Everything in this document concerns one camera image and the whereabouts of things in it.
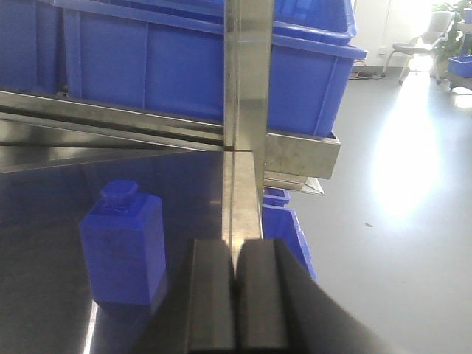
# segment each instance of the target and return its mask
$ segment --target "white wall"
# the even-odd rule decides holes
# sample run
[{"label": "white wall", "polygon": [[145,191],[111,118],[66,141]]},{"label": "white wall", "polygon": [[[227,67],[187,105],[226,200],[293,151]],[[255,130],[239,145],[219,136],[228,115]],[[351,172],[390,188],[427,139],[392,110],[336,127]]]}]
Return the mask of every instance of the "white wall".
[{"label": "white wall", "polygon": [[[431,14],[432,0],[357,0],[355,19],[358,34],[351,44],[368,50],[366,64],[383,66],[386,55],[378,50],[385,46],[390,53],[395,42],[409,41],[421,34]],[[394,56],[390,66],[402,66],[404,56]]]}]

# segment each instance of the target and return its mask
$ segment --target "stainless steel shelf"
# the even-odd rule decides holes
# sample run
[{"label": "stainless steel shelf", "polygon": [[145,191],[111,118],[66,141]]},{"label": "stainless steel shelf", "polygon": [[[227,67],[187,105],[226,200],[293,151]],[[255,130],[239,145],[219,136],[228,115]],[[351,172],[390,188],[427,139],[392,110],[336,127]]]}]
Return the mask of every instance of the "stainless steel shelf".
[{"label": "stainless steel shelf", "polygon": [[[0,128],[2,145],[199,151],[224,145],[223,126],[214,122],[6,91],[0,91]],[[319,194],[301,180],[329,179],[340,147],[335,136],[269,131],[264,185]]]}]

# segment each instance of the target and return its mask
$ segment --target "stainless steel frame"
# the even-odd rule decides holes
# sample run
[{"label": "stainless steel frame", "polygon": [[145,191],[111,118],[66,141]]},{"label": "stainless steel frame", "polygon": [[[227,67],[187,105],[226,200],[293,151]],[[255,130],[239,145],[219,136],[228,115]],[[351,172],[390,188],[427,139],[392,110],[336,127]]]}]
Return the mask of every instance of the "stainless steel frame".
[{"label": "stainless steel frame", "polygon": [[263,236],[263,187],[322,194],[316,178],[331,177],[340,148],[267,131],[273,17],[274,0],[226,1],[224,126],[0,91],[0,145],[225,151],[222,233],[236,263],[244,240]]},{"label": "stainless steel frame", "polygon": [[[0,145],[216,151],[224,140],[223,126],[214,122],[0,91]],[[264,185],[301,190],[301,178],[329,178],[340,146],[335,136],[269,131]],[[283,183],[274,184],[275,173],[284,174]]]}]

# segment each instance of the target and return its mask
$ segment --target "blue container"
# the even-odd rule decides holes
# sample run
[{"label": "blue container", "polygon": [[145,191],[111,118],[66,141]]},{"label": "blue container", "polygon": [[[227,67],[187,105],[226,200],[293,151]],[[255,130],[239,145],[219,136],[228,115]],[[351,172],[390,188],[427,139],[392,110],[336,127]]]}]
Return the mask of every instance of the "blue container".
[{"label": "blue container", "polygon": [[[73,97],[223,121],[223,25],[97,1],[65,15]],[[274,36],[268,126],[329,136],[355,59],[351,46]]]},{"label": "blue container", "polygon": [[464,11],[465,11],[464,22],[466,24],[472,24],[472,9],[464,9]]},{"label": "blue container", "polygon": [[39,0],[0,0],[0,87],[60,89],[62,11]]},{"label": "blue container", "polygon": [[310,249],[305,234],[300,229],[295,211],[278,206],[264,205],[263,231],[264,238],[282,238],[311,277],[316,279],[315,270],[311,263]]},{"label": "blue container", "polygon": [[472,56],[449,58],[449,71],[460,77],[472,77]]},{"label": "blue container", "polygon": [[[224,0],[102,0],[175,15],[222,18]],[[275,0],[274,34],[346,45],[356,34],[351,0]]]},{"label": "blue container", "polygon": [[161,199],[137,193],[133,181],[112,181],[80,222],[94,300],[151,303],[166,262]]},{"label": "blue container", "polygon": [[284,207],[290,201],[290,194],[287,190],[278,190],[277,188],[264,189],[265,205],[273,205],[275,207]]}]

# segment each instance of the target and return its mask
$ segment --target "blue plastic crate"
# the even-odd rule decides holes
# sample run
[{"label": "blue plastic crate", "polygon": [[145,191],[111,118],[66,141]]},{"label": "blue plastic crate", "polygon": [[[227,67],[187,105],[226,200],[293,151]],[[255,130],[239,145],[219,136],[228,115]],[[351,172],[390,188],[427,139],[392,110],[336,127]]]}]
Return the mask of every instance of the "blue plastic crate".
[{"label": "blue plastic crate", "polygon": [[[175,14],[211,15],[222,18],[224,0],[104,0],[112,4],[157,7]],[[351,0],[275,0],[274,33],[312,41],[346,45],[356,34]]]},{"label": "blue plastic crate", "polygon": [[284,207],[290,201],[290,194],[287,190],[279,190],[277,188],[264,189],[265,205],[272,205],[275,207]]},{"label": "blue plastic crate", "polygon": [[460,77],[472,77],[472,56],[449,58],[449,69]]},{"label": "blue plastic crate", "polygon": [[[97,1],[63,7],[73,97],[223,121],[223,25]],[[351,46],[274,35],[268,126],[329,136]]]},{"label": "blue plastic crate", "polygon": [[464,9],[464,11],[465,11],[464,22],[466,24],[472,24],[472,9]]},{"label": "blue plastic crate", "polygon": [[305,234],[300,229],[295,211],[278,206],[264,205],[263,231],[264,238],[282,238],[311,277],[316,279],[316,273],[311,263],[310,249]]},{"label": "blue plastic crate", "polygon": [[0,87],[55,93],[64,84],[62,11],[39,0],[0,0]]}]

